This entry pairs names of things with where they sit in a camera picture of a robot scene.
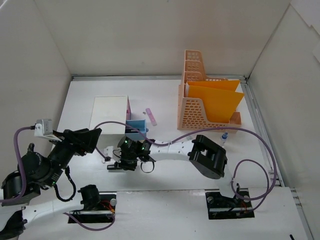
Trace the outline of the black green highlighter marker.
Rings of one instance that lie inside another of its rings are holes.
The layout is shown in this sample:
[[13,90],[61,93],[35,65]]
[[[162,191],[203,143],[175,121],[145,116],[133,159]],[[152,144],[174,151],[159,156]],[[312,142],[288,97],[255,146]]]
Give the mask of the black green highlighter marker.
[[123,169],[116,164],[109,164],[107,165],[106,169],[111,173],[118,173],[123,171]]

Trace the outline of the blue drawer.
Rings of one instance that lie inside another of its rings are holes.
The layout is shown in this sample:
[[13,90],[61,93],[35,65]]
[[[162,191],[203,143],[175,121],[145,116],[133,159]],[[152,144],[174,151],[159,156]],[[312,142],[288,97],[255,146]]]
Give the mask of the blue drawer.
[[143,141],[147,136],[149,129],[146,120],[127,120],[125,127],[125,136],[133,141]]

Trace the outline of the white mini drawer cabinet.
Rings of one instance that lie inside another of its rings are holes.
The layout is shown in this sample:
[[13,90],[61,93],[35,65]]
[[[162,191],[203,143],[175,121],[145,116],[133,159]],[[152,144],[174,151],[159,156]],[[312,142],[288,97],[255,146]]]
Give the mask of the white mini drawer cabinet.
[[[90,118],[89,129],[93,130],[102,122],[126,122],[127,95],[123,96],[96,96]],[[104,123],[98,128],[102,135],[123,135],[125,126],[118,123]]]

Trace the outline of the orange folder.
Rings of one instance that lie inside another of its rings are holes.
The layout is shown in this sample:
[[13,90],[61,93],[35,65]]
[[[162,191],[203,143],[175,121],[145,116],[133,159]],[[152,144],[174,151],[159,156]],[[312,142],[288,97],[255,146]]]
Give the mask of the orange folder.
[[228,123],[244,97],[237,92],[239,84],[239,80],[189,81],[186,96],[202,100],[208,121]]

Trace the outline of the black orange highlighter marker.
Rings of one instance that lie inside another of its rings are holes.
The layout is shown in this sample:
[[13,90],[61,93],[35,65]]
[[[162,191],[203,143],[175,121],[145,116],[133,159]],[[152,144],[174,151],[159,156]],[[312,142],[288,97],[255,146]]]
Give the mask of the black orange highlighter marker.
[[125,129],[126,134],[134,134],[134,133],[139,133],[139,132],[140,132],[139,129],[133,129],[133,128],[126,128]]

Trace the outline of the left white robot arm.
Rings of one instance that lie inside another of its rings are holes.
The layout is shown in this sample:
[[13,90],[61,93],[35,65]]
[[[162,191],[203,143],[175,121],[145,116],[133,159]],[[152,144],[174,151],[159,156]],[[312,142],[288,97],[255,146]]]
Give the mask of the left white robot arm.
[[56,197],[63,203],[81,197],[80,206],[85,211],[96,209],[100,202],[98,188],[89,184],[80,189],[70,176],[69,162],[73,156],[85,156],[94,152],[99,137],[100,128],[89,130],[87,128],[64,132],[53,131],[53,150],[45,157],[35,151],[35,145],[30,143],[25,155],[20,154],[18,137],[20,132],[36,130],[35,126],[18,129],[14,133],[13,146],[17,158],[17,170],[10,173],[2,182],[0,192],[3,198],[0,201],[0,238],[9,240],[21,235],[25,224],[29,223],[23,216],[30,201],[41,195],[41,191],[54,188],[58,193],[57,182],[62,174],[66,174],[72,185],[72,195],[64,199],[59,194]]

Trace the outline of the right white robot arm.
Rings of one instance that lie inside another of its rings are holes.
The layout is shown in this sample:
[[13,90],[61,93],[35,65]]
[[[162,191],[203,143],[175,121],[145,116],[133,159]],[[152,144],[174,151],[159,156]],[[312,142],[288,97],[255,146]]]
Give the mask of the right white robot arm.
[[134,171],[138,161],[142,163],[159,161],[185,161],[191,163],[201,175],[215,180],[222,202],[233,206],[239,201],[233,177],[228,168],[226,150],[204,135],[195,139],[177,142],[161,142],[154,139],[134,141],[123,137],[117,146],[120,149],[117,168]]

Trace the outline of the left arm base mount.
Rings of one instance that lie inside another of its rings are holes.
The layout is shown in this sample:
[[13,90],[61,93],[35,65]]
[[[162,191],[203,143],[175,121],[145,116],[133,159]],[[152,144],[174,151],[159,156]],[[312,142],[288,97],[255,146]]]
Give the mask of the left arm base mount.
[[69,212],[82,224],[109,224],[116,213],[117,193],[100,192],[100,203],[91,210],[72,210]]

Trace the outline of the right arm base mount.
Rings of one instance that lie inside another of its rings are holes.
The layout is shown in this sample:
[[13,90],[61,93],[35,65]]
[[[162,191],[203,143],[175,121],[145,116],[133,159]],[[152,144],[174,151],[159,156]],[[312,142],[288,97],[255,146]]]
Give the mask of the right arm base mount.
[[219,191],[206,191],[206,206],[209,220],[236,220],[254,218],[255,213],[250,201],[237,196],[222,196]]

